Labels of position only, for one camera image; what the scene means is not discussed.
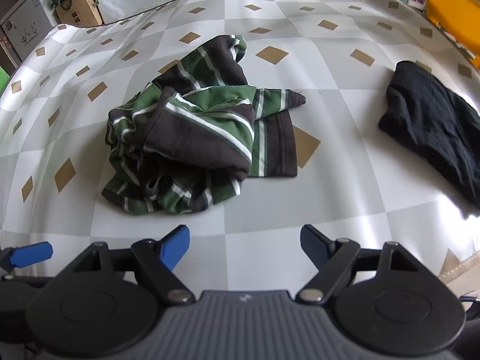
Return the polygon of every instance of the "orange container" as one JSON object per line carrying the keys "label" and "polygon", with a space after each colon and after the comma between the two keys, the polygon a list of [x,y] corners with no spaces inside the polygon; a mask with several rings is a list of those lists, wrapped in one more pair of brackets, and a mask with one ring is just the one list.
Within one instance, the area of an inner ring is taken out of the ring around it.
{"label": "orange container", "polygon": [[480,68],[480,2],[477,0],[427,0],[427,17],[440,24],[455,39],[476,54],[472,63]]}

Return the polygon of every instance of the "gray ribbed plate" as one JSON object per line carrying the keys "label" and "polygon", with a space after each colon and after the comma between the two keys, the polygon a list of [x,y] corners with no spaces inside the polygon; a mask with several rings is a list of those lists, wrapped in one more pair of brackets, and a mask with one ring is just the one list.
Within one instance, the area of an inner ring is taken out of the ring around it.
{"label": "gray ribbed plate", "polygon": [[[39,360],[58,359],[47,353]],[[337,330],[326,311],[295,303],[286,291],[203,292],[168,309],[140,343],[115,360],[380,360]],[[457,359],[448,351],[425,360]]]}

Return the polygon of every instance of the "striped shirt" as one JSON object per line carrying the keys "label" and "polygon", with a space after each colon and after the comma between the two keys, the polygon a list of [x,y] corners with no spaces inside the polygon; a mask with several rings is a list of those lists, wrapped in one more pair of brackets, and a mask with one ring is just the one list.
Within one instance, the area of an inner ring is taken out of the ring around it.
{"label": "striped shirt", "polygon": [[248,177],[296,176],[288,89],[248,85],[239,35],[189,53],[109,112],[105,141],[116,175],[102,195],[133,214],[206,210]]}

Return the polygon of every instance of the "metal pin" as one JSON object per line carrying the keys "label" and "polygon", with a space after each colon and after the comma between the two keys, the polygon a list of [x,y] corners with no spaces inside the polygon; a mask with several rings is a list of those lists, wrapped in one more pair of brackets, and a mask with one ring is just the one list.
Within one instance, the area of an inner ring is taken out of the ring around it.
{"label": "metal pin", "polygon": [[191,299],[191,293],[185,289],[173,289],[166,296],[176,303],[185,303]]}
{"label": "metal pin", "polygon": [[323,292],[316,288],[306,288],[300,291],[300,299],[304,302],[319,302],[323,298]]}

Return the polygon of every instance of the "checkered tablecloth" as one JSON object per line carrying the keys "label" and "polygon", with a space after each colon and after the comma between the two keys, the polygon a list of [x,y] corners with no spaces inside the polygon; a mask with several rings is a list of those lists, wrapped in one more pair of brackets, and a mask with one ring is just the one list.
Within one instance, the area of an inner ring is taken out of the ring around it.
{"label": "checkered tablecloth", "polygon": [[[100,192],[111,178],[108,111],[208,39],[241,34],[251,85],[300,91],[291,111],[298,176],[248,179],[199,214],[132,216]],[[480,78],[435,27],[396,0],[176,0],[96,28],[59,25],[0,99],[2,247],[47,240],[54,275],[96,240],[126,247],[190,227],[176,267],[201,290],[287,288],[315,268],[299,245],[312,223],[362,246],[403,243],[434,273],[480,249],[480,222],[426,161],[381,132],[395,64],[413,60],[465,99]]]}

